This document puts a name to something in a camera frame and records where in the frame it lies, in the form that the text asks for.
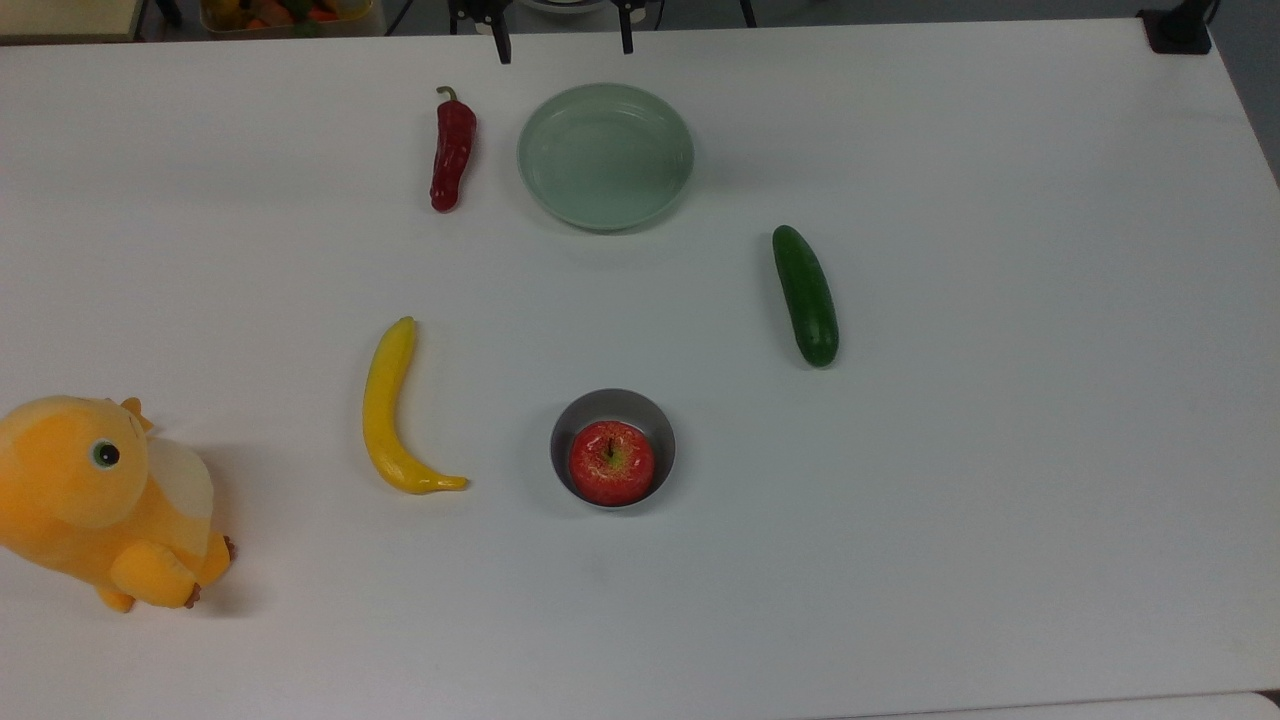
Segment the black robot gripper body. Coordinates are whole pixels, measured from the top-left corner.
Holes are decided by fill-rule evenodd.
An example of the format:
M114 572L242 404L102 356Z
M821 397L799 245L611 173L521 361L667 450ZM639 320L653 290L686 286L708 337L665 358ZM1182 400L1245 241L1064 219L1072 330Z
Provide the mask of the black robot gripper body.
M468 18L485 24L497 22L498 15L512 6L525 6L552 15L581 15L612 8L626 12L632 23L645 18L646 6L652 1L448 1L451 18Z

